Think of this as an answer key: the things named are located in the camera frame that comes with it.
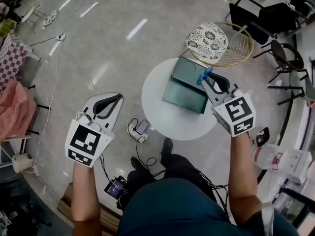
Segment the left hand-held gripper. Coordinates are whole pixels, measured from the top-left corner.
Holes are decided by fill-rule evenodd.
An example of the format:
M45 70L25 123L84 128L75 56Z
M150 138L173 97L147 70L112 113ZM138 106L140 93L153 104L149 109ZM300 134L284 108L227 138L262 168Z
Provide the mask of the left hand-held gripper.
M116 92L91 96L77 119L71 121L64 145L65 156L91 168L115 138L112 130L123 103L123 95Z

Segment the blue scissors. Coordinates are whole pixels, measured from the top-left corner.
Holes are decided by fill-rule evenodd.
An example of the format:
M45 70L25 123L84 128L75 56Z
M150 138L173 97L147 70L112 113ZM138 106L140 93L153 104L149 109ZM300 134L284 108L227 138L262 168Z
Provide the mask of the blue scissors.
M205 80L206 82L210 82L211 79L210 77L208 76L208 73L209 72L212 72L213 70L213 67L209 67L209 68L206 68L203 70L203 73L201 73L197 79L197 85L201 85L201 81L202 80Z

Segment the green storage box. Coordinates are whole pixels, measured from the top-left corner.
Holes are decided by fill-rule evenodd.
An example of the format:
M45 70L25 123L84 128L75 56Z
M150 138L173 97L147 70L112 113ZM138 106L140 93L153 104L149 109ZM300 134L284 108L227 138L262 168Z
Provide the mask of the green storage box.
M208 96L203 86L197 84L206 68L180 56L171 73L163 100L197 114L203 114Z

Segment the person's right forearm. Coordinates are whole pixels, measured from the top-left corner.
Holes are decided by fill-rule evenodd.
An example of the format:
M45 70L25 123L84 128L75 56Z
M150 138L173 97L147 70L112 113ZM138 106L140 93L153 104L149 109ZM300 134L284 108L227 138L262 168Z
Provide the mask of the person's right forearm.
M243 133L231 138L228 180L229 206L238 226L243 226L261 211L257 189L250 139L247 133Z

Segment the purple phone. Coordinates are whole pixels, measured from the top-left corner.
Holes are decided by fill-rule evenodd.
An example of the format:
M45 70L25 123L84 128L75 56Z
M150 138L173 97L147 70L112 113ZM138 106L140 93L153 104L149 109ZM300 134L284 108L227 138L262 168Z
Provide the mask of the purple phone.
M142 135L147 128L150 126L150 123L147 120L142 120L141 123L137 126L136 128L136 133L138 133L139 135Z

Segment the person's left black shoe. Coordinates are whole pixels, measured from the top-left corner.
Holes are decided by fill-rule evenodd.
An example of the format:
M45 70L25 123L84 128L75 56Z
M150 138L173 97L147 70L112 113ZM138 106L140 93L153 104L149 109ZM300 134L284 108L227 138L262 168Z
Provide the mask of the person's left black shoe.
M140 170L143 170L144 167L142 165L142 163L140 162L140 160L136 157L131 157L130 159L130 162L131 162L131 165L132 167L136 170L136 171L140 171Z

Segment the person's black shoe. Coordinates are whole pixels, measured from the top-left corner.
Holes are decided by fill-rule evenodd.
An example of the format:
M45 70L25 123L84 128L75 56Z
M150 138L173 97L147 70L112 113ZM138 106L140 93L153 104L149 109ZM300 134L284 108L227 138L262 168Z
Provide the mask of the person's black shoe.
M170 155L173 150L173 142L170 138L166 137L163 141L161 155Z
M136 171L140 171L140 170L143 170L144 167L142 165L142 163L140 162L140 160L136 157L131 157L130 159L130 162L131 162L131 165L132 167L136 170Z

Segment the small white black-faced robot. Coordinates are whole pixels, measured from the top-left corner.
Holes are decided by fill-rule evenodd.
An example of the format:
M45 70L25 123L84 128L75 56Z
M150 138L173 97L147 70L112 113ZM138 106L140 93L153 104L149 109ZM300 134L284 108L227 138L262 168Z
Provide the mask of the small white black-faced robot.
M254 144L260 148L265 145L270 139L270 133L268 127L258 127L257 133L254 136Z

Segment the grey chair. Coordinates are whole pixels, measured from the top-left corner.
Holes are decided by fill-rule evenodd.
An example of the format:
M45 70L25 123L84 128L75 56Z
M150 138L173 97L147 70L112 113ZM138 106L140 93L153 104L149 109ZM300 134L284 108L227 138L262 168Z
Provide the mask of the grey chair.
M288 86L271 86L268 85L269 89L283 89L291 90L291 96L283 100L277 105L285 103L292 103L295 99L301 98L306 101L309 108L315 107L315 85L312 83L310 76L306 69L302 70L282 70L271 80L275 80L281 73L289 73L289 85Z

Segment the black screen device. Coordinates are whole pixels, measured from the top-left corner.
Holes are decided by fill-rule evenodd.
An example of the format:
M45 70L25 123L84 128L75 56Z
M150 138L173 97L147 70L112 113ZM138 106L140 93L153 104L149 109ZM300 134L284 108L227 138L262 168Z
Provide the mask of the black screen device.
M114 177L109 181L104 192L118 200L122 195L128 192L126 190L126 184L127 181L122 176Z

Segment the clear red-printed plastic bag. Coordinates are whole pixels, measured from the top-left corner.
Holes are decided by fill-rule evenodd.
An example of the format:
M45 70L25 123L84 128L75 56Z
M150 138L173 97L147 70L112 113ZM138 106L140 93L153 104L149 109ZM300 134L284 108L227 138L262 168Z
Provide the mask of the clear red-printed plastic bag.
M253 162L256 166L263 170L278 170L282 157L286 154L287 149L265 144L253 151Z

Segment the pink cloth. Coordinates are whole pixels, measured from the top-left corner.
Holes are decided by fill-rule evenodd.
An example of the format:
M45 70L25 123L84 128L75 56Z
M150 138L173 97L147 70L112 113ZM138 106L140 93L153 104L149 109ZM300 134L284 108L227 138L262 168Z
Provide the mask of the pink cloth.
M24 136L36 111L29 90L16 80L9 80L0 96L0 142Z

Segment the person's black trousers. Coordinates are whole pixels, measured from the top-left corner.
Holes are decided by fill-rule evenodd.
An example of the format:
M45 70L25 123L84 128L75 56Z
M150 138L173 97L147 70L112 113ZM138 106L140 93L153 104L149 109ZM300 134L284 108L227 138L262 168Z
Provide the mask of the person's black trousers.
M168 178L181 178L185 179L201 189L207 196L216 201L213 189L210 186L211 181L205 179L201 171L194 167L187 158L178 155L170 154L161 156L161 164L165 168L164 177ZM144 167L140 171L132 171L127 176L126 194L122 195L117 201L117 208L124 210L132 198L132 196L143 186L155 183L157 180L148 169Z

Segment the white metal rack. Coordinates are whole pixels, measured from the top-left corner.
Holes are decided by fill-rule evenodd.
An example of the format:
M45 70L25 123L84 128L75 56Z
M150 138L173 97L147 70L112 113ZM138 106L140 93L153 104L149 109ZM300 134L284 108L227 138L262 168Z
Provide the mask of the white metal rack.
M31 135L8 137L0 142L0 169L12 166L12 156L25 153Z

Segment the purple checkered cloth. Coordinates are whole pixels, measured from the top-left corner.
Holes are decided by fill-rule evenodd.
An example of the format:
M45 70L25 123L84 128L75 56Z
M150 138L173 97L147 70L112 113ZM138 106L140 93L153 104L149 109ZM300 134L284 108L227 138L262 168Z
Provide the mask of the purple checkered cloth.
M9 33L0 48L0 95L3 94L10 80L16 80L27 54L26 44Z

